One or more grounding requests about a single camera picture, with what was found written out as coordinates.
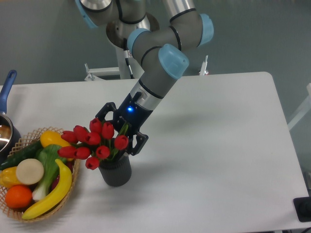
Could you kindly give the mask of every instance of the yellow banana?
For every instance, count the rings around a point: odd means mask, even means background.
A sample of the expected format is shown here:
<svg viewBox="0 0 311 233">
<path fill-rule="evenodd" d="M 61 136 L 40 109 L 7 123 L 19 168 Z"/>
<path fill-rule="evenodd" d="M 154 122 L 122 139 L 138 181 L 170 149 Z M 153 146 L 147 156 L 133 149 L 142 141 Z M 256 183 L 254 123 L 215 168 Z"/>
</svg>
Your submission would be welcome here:
<svg viewBox="0 0 311 233">
<path fill-rule="evenodd" d="M 22 219 L 32 219 L 44 214 L 57 205 L 69 192 L 72 183 L 71 171 L 60 159 L 55 159 L 55 162 L 59 166 L 59 182 L 56 188 L 44 199 L 29 207 L 22 215 Z"/>
</svg>

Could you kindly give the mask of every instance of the black vase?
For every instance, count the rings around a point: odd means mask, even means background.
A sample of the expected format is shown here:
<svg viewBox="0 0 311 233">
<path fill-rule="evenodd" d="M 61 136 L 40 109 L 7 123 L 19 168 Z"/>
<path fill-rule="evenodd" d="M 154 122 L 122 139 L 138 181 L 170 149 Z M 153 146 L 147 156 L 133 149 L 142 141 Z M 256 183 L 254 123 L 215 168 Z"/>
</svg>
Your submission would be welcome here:
<svg viewBox="0 0 311 233">
<path fill-rule="evenodd" d="M 124 156 L 114 163 L 101 161 L 98 168 L 107 185 L 112 187 L 124 185 L 130 180 L 132 175 L 129 156 Z"/>
</svg>

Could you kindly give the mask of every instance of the blue pan handle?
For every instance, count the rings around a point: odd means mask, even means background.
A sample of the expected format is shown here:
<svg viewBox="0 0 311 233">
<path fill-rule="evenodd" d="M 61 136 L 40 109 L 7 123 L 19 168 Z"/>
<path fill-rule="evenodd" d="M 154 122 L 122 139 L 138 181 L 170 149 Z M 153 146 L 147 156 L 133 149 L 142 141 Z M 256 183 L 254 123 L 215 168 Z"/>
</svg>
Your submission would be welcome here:
<svg viewBox="0 0 311 233">
<path fill-rule="evenodd" d="M 17 76 L 16 70 L 11 70 L 6 78 L 2 90 L 0 92 L 0 114 L 6 113 L 6 102 L 11 90 L 11 87 Z"/>
</svg>

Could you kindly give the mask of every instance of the black cable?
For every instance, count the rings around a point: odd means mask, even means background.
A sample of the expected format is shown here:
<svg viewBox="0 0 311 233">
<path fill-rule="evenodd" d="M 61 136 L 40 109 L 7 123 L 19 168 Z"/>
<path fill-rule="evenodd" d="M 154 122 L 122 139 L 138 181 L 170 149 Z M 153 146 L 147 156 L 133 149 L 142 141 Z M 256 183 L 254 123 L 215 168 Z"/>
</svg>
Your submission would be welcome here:
<svg viewBox="0 0 311 233">
<path fill-rule="evenodd" d="M 310 229 L 311 229 L 311 227 L 305 229 L 305 230 L 304 230 L 303 232 L 301 232 L 301 233 L 306 233 L 306 232 L 308 232 Z"/>
</svg>

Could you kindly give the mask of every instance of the white table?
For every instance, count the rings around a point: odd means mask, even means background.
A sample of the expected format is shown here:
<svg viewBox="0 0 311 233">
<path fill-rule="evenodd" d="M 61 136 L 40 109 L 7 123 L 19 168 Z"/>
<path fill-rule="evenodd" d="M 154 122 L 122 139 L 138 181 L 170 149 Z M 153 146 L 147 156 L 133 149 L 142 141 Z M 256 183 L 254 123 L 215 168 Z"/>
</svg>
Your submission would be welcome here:
<svg viewBox="0 0 311 233">
<path fill-rule="evenodd" d="M 14 85 L 8 116 L 21 134 L 88 127 L 106 102 L 119 106 L 137 80 Z M 183 77 L 141 132 L 150 139 L 119 188 L 81 167 L 66 206 L 1 232 L 244 233 L 310 227 L 293 199 L 308 195 L 268 73 Z"/>
</svg>

